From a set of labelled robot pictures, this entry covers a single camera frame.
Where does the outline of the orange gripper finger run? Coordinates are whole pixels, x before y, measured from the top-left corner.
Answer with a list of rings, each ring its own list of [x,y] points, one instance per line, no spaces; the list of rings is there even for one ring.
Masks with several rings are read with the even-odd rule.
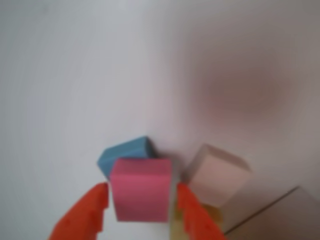
[[[95,240],[103,230],[104,210],[109,207],[109,186],[98,183],[84,194],[56,223],[50,240]]]
[[[191,240],[226,240],[223,232],[186,184],[178,183],[176,193],[177,208],[182,213],[184,231]]]

